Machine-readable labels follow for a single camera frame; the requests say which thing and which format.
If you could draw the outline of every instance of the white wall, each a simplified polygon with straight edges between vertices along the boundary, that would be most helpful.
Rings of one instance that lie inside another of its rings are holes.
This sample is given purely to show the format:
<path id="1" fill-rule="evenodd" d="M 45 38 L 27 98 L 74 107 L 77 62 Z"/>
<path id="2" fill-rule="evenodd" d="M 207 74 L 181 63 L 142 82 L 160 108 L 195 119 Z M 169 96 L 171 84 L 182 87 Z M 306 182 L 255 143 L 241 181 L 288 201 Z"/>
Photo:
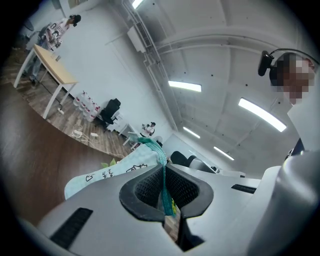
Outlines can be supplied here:
<path id="1" fill-rule="evenodd" d="M 53 8 L 49 1 L 45 10 L 48 16 L 54 14 L 54 18 L 46 17 L 46 21 L 56 20 L 56 12 L 52 12 L 49 3 Z M 81 22 L 70 27 L 56 51 L 61 56 L 60 62 L 79 81 L 71 95 L 85 91 L 102 107 L 117 98 L 121 102 L 120 113 L 133 127 L 139 130 L 142 123 L 155 122 L 153 136 L 166 141 L 172 129 L 144 67 L 143 56 L 129 40 L 129 29 L 122 18 L 107 3 L 80 15 Z"/>
<path id="2" fill-rule="evenodd" d="M 174 134 L 163 144 L 163 150 L 167 156 L 170 156 L 174 151 L 181 152 L 185 157 L 193 155 L 189 150 L 196 153 L 197 157 L 211 166 L 216 166 L 226 171 L 242 171 L 234 168 L 228 159 L 224 160 L 223 156 L 217 156 L 209 150 L 205 149 L 192 139 L 188 138 L 181 132 L 174 132 Z"/>

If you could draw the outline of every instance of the fluorescent light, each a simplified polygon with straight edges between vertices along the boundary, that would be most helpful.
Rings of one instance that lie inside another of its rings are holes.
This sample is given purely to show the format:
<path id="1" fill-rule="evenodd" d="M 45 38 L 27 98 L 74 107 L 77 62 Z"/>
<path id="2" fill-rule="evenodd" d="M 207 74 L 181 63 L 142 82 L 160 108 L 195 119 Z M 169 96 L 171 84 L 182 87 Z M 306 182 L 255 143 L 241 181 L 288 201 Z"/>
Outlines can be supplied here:
<path id="1" fill-rule="evenodd" d="M 193 136 L 196 136 L 198 139 L 200 139 L 200 136 L 198 134 L 195 134 L 192 130 L 189 130 L 188 128 L 186 127 L 183 127 L 183 129 L 185 131 L 187 131 L 188 133 L 191 133 Z"/>
<path id="2" fill-rule="evenodd" d="M 169 81 L 169 85 L 171 87 L 178 87 L 178 88 L 182 88 L 182 89 L 188 89 L 188 90 L 192 90 L 192 91 L 196 91 L 196 92 L 201 92 L 201 85 L 200 84 Z"/>
<path id="3" fill-rule="evenodd" d="M 221 154 L 225 155 L 227 158 L 231 159 L 232 161 L 235 160 L 234 158 L 232 158 L 230 155 L 228 155 L 227 153 L 223 152 L 220 148 L 217 148 L 216 146 L 213 147 L 216 151 L 219 151 Z"/>
<path id="4" fill-rule="evenodd" d="M 196 154 L 196 153 L 192 152 L 191 150 L 189 150 L 189 151 L 191 152 L 191 154 L 193 154 L 193 155 L 197 156 L 197 154 Z"/>
<path id="5" fill-rule="evenodd" d="M 280 132 L 283 132 L 283 130 L 287 128 L 286 125 L 284 125 L 282 122 L 276 119 L 272 114 L 268 113 L 267 111 L 263 110 L 261 107 L 251 103 L 250 101 L 247 101 L 244 98 L 240 99 L 239 106 L 261 117 L 262 119 L 267 121 L 270 125 L 278 129 Z"/>
<path id="6" fill-rule="evenodd" d="M 134 9 L 136 9 L 142 2 L 143 0 L 135 0 L 133 3 L 132 3 L 132 6 Z"/>

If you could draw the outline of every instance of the black mesh opening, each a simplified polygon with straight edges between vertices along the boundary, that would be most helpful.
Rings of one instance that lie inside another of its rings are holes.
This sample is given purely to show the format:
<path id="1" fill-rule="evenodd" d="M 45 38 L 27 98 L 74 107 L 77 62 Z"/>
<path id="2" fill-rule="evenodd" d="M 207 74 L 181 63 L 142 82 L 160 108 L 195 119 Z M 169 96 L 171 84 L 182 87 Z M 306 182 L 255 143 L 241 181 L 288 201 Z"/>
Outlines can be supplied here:
<path id="1" fill-rule="evenodd" d="M 159 194 L 163 188 L 162 173 L 162 168 L 160 168 L 149 177 L 139 181 L 134 189 L 134 194 L 140 201 L 154 208 L 157 208 Z"/>
<path id="2" fill-rule="evenodd" d="M 196 184 L 170 168 L 165 170 L 165 185 L 179 209 L 192 202 L 199 195 L 199 188 Z"/>

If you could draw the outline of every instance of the wooden floor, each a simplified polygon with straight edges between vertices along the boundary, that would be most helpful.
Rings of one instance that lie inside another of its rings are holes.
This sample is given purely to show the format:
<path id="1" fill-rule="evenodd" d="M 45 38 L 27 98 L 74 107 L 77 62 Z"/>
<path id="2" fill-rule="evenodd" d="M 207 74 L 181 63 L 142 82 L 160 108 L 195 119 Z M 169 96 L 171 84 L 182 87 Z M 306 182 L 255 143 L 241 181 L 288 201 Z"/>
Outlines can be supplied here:
<path id="1" fill-rule="evenodd" d="M 16 214 L 34 225 L 65 200 L 68 181 L 114 158 L 53 127 L 12 84 L 0 86 L 0 123 L 1 186 Z"/>
<path id="2" fill-rule="evenodd" d="M 22 50 L 16 49 L 12 51 L 9 59 L 3 66 L 0 78 L 0 86 L 6 83 L 14 83 L 26 56 L 27 54 Z M 44 70 L 42 69 L 39 72 L 38 77 L 41 78 L 43 73 Z M 32 87 L 28 78 L 22 78 L 17 87 L 17 91 L 39 115 L 43 114 L 52 96 L 51 94 L 57 88 L 57 83 L 48 73 L 43 79 L 42 83 L 46 88 L 42 85 L 34 88 Z M 57 96 L 57 99 L 61 101 L 64 95 L 65 92 L 61 90 Z M 82 132 L 88 137 L 90 137 L 91 133 L 98 134 L 98 139 L 93 138 L 94 140 L 91 143 L 84 141 L 83 138 L 77 139 L 81 143 L 98 149 L 102 152 L 112 153 L 120 159 L 126 157 L 132 152 L 129 144 L 123 146 L 126 138 L 124 138 L 123 136 L 118 136 L 115 131 L 106 131 L 105 133 L 103 133 L 103 129 L 101 126 L 95 127 L 94 123 L 90 123 L 85 118 L 83 118 L 82 112 L 73 105 L 73 100 L 71 97 L 68 97 L 63 104 L 64 115 L 60 114 L 57 111 L 58 106 L 59 103 L 55 100 L 46 120 L 68 136 L 71 136 L 73 128 L 77 128 L 79 127 L 79 125 L 81 125 Z"/>

